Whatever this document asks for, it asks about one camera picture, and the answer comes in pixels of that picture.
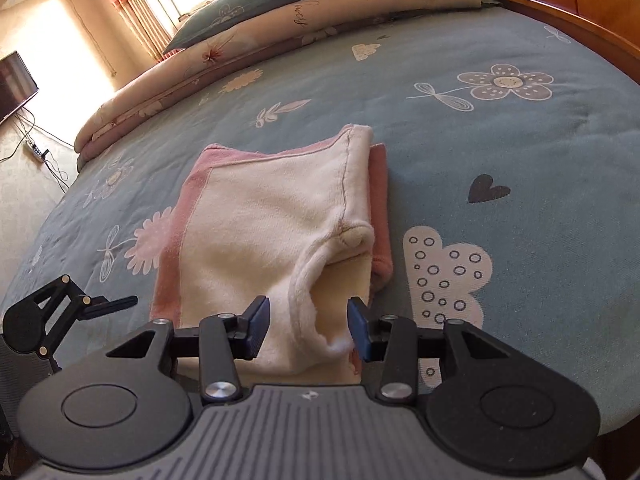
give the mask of dark heart print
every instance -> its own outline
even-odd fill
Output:
[[[511,189],[506,186],[492,186],[494,178],[491,175],[478,175],[469,188],[469,203],[489,202],[507,196]]]

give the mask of white heart print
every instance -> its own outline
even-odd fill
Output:
[[[368,45],[358,44],[353,45],[351,47],[351,51],[353,52],[353,57],[355,57],[356,61],[362,61],[363,59],[367,59],[367,57],[376,53],[376,50],[380,47],[379,43],[371,43]]]
[[[482,306],[471,293],[491,278],[494,264],[486,251],[471,244],[443,248],[436,229],[424,225],[409,229],[402,244],[416,324],[442,329],[458,318],[482,328]],[[420,374],[427,386],[442,382],[437,359],[421,359]]]

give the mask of blue bedsheet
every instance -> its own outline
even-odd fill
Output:
[[[373,309],[481,323],[587,388],[609,431],[640,412],[639,102],[592,51],[502,8],[327,38],[91,161],[2,309],[64,272],[94,296],[137,294],[131,312],[76,323],[56,358],[81,358],[146,322],[166,220],[205,146],[279,152],[368,124],[388,149],[395,265]],[[426,363],[424,383],[437,379]]]

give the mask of metal screw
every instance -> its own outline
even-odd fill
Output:
[[[414,390],[404,383],[389,383],[380,388],[380,393],[387,399],[406,399]]]
[[[216,381],[207,386],[204,392],[212,399],[228,399],[236,393],[238,389],[233,384],[226,381]]]

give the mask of wall-mounted tv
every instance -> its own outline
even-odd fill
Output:
[[[38,86],[17,52],[0,59],[0,124],[38,93]]]

